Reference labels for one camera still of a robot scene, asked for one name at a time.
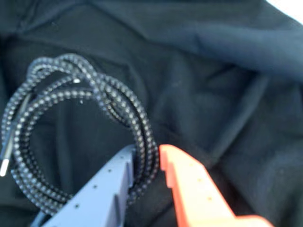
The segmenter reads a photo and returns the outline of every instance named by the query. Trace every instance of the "black fabric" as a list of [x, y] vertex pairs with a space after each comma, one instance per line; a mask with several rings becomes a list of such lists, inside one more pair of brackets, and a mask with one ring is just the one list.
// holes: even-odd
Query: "black fabric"
[[[205, 164], [236, 214], [303, 226], [303, 26], [265, 1], [3, 0], [0, 44], [0, 114], [33, 59], [79, 53], [133, 89], [157, 142]], [[76, 192], [129, 143], [94, 103], [70, 101], [43, 116], [31, 146], [47, 179]], [[2, 227], [37, 211], [0, 179]], [[176, 226], [163, 173], [125, 225]]]

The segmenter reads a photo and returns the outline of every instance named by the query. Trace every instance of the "blue clamp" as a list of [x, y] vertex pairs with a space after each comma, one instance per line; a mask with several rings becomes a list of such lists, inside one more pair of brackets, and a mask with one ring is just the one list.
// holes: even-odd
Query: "blue clamp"
[[122, 227], [134, 182], [133, 150], [119, 151], [43, 227]]

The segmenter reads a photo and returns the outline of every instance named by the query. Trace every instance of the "orange plastic jaw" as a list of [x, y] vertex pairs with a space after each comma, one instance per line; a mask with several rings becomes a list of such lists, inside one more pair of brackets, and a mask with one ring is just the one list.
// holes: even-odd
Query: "orange plastic jaw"
[[172, 145], [160, 146], [160, 166], [172, 189], [179, 227], [272, 227], [262, 217], [236, 217], [206, 168]]

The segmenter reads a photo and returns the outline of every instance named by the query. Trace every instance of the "black braided cable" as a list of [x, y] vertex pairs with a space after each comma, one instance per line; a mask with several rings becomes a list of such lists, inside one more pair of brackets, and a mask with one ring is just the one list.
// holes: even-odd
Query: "black braided cable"
[[[23, 100], [55, 71], [66, 76], [37, 94], [24, 111]], [[89, 88], [71, 87], [86, 81]], [[134, 203], [155, 178], [159, 168], [158, 147], [147, 114], [136, 95], [119, 80], [97, 73], [81, 56], [65, 54], [57, 58], [38, 58], [29, 66], [26, 81], [17, 89], [4, 111], [2, 145], [13, 137], [15, 166], [11, 173], [22, 192], [46, 214], [54, 215], [72, 195], [49, 184], [30, 149], [30, 136], [37, 120], [53, 105], [68, 99], [92, 99], [113, 120], [128, 127], [136, 145], [135, 184], [129, 190], [128, 205]]]

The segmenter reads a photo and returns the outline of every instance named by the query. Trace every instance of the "metal cable end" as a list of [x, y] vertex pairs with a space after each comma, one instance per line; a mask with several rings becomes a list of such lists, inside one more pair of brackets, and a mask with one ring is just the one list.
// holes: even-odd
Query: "metal cable end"
[[1, 160], [0, 176], [5, 176], [9, 166], [9, 159]]
[[35, 217], [34, 221], [30, 225], [30, 227], [40, 227], [45, 222], [47, 215], [44, 214], [42, 211], [39, 211], [37, 216]]

